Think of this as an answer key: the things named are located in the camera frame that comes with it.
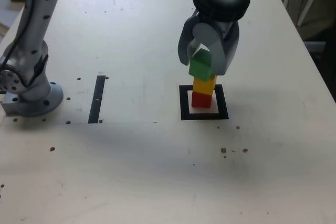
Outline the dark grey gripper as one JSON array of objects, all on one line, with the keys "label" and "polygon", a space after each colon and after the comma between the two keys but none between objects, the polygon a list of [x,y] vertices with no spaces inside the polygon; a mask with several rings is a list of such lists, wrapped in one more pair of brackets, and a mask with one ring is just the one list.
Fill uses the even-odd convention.
[{"label": "dark grey gripper", "polygon": [[211,53],[211,67],[217,76],[225,75],[239,42],[238,22],[220,22],[195,10],[183,26],[177,52],[180,62],[188,66],[200,44]]}]

